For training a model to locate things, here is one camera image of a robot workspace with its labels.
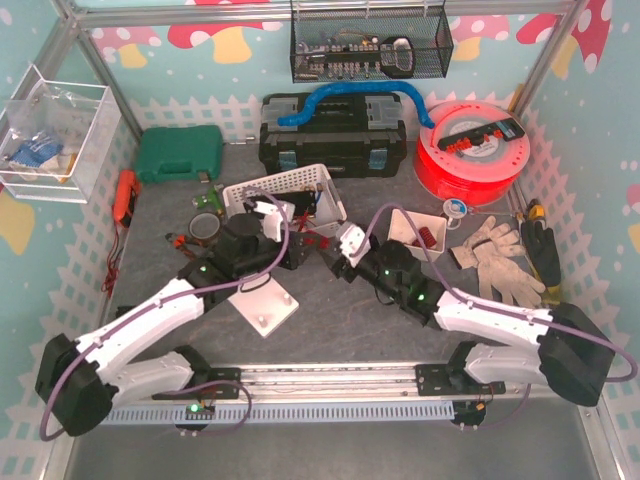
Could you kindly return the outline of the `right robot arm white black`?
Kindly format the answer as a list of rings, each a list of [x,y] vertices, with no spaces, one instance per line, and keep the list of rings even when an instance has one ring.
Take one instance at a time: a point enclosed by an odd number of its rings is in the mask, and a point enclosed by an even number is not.
[[[577,306],[551,308],[508,305],[451,287],[444,277],[427,277],[422,263],[398,240],[372,242],[371,229],[345,222],[320,255],[338,278],[360,277],[423,326],[479,337],[463,346],[457,367],[484,385],[512,382],[548,386],[573,404],[594,407],[616,356],[635,359],[613,344]]]

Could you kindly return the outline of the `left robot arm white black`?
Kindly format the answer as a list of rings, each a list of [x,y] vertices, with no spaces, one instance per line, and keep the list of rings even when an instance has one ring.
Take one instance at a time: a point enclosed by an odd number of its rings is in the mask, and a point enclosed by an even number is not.
[[[45,404],[39,437],[83,435],[120,406],[155,394],[210,390],[206,361],[191,347],[154,360],[136,356],[158,340],[239,293],[262,290],[273,269],[292,269],[293,204],[246,187],[249,211],[230,217],[211,253],[191,260],[158,293],[111,323],[71,339],[59,334],[42,353],[35,391]]]

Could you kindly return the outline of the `white peg base plate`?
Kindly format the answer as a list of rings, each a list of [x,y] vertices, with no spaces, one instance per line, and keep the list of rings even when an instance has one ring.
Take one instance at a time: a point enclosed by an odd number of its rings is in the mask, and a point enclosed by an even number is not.
[[[239,287],[228,301],[263,338],[299,308],[299,302],[270,274]]]

